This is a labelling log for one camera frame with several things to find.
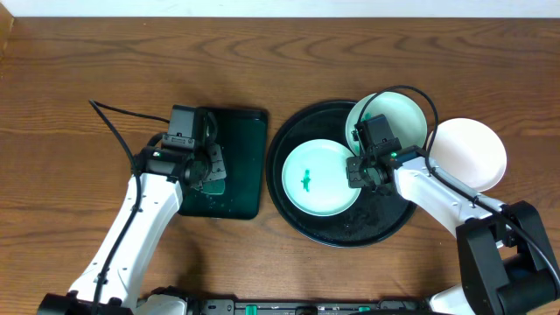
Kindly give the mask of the green wavy sponge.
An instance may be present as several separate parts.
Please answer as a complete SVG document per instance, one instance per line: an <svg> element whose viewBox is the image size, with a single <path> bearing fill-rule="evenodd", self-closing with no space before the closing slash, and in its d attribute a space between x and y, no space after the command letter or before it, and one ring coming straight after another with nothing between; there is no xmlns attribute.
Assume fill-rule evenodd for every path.
<svg viewBox="0 0 560 315"><path fill-rule="evenodd" d="M205 182L201 187L201 192L208 195L222 195L226 190L224 179L217 179Z"/></svg>

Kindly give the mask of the pale green plate bottom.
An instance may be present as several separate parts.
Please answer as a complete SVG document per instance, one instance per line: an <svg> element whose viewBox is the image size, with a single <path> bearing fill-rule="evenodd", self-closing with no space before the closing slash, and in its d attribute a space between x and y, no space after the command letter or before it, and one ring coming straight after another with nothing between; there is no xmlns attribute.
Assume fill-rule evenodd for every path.
<svg viewBox="0 0 560 315"><path fill-rule="evenodd" d="M301 143L285 159L281 172L283 192L290 203L318 217L345 212L361 193L348 185L347 159L352 155L333 140Z"/></svg>

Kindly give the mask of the white plate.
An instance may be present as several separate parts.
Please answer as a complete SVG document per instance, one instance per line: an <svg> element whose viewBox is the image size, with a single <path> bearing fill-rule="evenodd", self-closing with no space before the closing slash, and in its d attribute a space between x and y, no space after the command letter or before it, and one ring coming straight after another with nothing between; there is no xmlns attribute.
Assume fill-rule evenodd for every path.
<svg viewBox="0 0 560 315"><path fill-rule="evenodd" d="M453 118L437 127L430 157L454 178L484 192L503 178L508 163L505 146L484 123Z"/></svg>

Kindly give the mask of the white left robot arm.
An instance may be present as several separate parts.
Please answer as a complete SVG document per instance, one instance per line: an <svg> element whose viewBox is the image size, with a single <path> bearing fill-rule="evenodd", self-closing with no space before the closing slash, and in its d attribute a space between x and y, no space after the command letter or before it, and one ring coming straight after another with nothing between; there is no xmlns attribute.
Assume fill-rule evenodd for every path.
<svg viewBox="0 0 560 315"><path fill-rule="evenodd" d="M173 288L140 298L144 275L186 193L224 190L226 170L215 142L218 123L205 108L176 105L168 130L137 154L118 141L131 178L115 221L94 258L65 295L47 294L40 314L189 314L189 298Z"/></svg>

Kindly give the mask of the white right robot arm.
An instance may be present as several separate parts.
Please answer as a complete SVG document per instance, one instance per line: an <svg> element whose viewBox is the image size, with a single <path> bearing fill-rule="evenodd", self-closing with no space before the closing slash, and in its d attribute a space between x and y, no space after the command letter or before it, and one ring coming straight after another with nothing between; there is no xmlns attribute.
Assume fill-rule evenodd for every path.
<svg viewBox="0 0 560 315"><path fill-rule="evenodd" d="M559 268L543 222L525 201L506 204L438 167L429 152L402 148L384 115L358 122L360 153L348 184L397 193L457 241L461 282L429 298L437 314L525 314L559 298Z"/></svg>

